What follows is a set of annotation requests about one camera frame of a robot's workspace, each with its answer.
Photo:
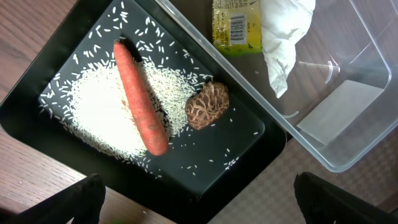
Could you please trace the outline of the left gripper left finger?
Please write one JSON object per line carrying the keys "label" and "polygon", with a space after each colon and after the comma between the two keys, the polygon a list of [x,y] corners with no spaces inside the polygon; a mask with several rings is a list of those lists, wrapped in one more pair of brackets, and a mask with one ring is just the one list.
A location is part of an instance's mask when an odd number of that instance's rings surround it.
{"label": "left gripper left finger", "polygon": [[101,176],[91,174],[6,223],[98,223],[105,195]]}

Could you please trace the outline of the yellow green snack wrapper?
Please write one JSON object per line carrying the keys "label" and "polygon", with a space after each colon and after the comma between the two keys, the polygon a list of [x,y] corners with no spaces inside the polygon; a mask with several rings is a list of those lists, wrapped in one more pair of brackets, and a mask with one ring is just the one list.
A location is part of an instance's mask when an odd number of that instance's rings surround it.
{"label": "yellow green snack wrapper", "polygon": [[212,44],[223,55],[237,57],[262,51],[258,0],[213,0]]}

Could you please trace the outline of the brown textured food piece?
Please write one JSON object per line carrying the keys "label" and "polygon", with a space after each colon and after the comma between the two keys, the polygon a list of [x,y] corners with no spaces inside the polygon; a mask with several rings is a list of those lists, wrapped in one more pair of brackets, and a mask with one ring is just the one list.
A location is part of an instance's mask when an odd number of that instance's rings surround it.
{"label": "brown textured food piece", "polygon": [[229,108],[229,91],[225,84],[208,82],[202,90],[191,97],[185,112],[188,124],[200,130],[219,119]]}

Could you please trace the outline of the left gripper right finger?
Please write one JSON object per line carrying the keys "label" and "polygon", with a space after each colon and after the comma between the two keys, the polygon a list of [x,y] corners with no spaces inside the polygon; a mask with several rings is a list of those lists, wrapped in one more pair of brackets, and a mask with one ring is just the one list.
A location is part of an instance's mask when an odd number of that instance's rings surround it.
{"label": "left gripper right finger", "polygon": [[310,173],[296,175],[294,192],[306,224],[397,224],[397,217]]}

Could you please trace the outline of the orange carrot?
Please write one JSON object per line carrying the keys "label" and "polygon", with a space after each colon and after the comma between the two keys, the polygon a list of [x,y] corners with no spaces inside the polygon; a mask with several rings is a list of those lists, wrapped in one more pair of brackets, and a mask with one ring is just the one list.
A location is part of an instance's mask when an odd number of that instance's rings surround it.
{"label": "orange carrot", "polygon": [[114,41],[113,53],[132,118],[142,142],[152,155],[161,156],[168,150],[169,139],[155,112],[144,81],[136,69],[135,61],[126,46],[118,40]]}

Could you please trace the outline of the white napkin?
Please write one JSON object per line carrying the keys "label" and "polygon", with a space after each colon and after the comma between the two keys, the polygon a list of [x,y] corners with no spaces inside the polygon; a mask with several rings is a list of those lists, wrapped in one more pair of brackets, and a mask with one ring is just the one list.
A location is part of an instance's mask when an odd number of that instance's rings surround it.
{"label": "white napkin", "polygon": [[288,89],[296,63],[295,45],[308,32],[316,0],[260,0],[262,53],[277,98]]}

